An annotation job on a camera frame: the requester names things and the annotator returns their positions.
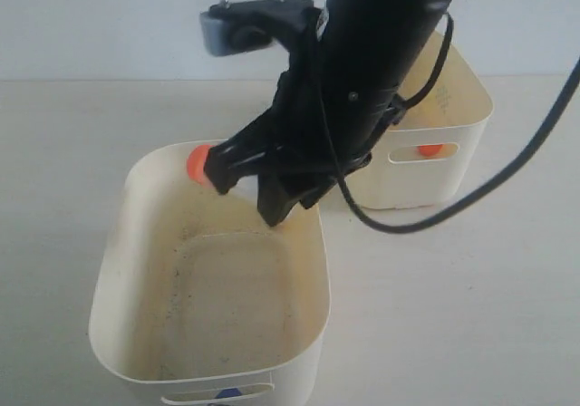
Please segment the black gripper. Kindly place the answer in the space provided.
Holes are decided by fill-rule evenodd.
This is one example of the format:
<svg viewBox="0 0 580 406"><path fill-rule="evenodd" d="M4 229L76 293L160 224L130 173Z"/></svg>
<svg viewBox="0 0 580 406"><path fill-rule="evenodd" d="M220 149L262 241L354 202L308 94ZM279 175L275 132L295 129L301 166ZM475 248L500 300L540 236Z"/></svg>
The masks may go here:
<svg viewBox="0 0 580 406"><path fill-rule="evenodd" d="M211 147L204 165L218 194L258 195L257 211L270 227L366 164L401 80L402 14L319 10L289 53L270 107Z"/></svg>

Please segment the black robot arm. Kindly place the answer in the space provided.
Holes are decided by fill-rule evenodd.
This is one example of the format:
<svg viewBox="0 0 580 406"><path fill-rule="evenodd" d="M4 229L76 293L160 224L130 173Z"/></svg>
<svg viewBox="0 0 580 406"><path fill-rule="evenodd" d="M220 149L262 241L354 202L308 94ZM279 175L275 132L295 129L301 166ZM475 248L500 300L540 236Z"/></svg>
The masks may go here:
<svg viewBox="0 0 580 406"><path fill-rule="evenodd" d="M272 42L289 54L271 105L210 148L204 173L221 194L257 180L269 226L314 206L366 167L387 128L415 104L399 89L452 0L252 0L201 16L209 51L251 52Z"/></svg>

